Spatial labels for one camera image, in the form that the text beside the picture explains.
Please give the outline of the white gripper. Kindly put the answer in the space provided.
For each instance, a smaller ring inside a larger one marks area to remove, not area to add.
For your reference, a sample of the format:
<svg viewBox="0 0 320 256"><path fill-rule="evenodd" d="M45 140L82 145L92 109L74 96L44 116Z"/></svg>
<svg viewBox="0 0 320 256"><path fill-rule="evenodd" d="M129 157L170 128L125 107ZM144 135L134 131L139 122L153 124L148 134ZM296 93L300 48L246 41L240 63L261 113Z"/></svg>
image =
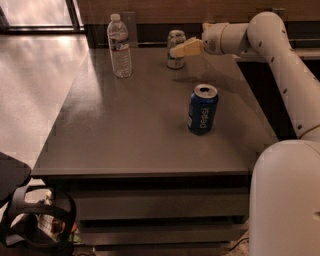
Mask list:
<svg viewBox="0 0 320 256"><path fill-rule="evenodd" d="M203 23L201 39L192 37L171 48L169 53L173 58L200 55L204 50L211 55L223 55L222 36L228 23Z"/></svg>

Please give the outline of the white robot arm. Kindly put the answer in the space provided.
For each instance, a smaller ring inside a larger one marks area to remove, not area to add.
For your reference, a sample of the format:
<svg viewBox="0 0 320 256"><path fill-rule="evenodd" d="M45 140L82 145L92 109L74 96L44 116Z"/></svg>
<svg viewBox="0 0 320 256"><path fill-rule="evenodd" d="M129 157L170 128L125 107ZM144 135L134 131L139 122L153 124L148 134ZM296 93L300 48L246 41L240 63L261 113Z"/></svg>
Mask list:
<svg viewBox="0 0 320 256"><path fill-rule="evenodd" d="M249 200L249 256L320 256L320 83L289 42L283 19L261 12L247 23L205 23L169 50L175 58L258 58L273 76L287 119L255 163Z"/></svg>

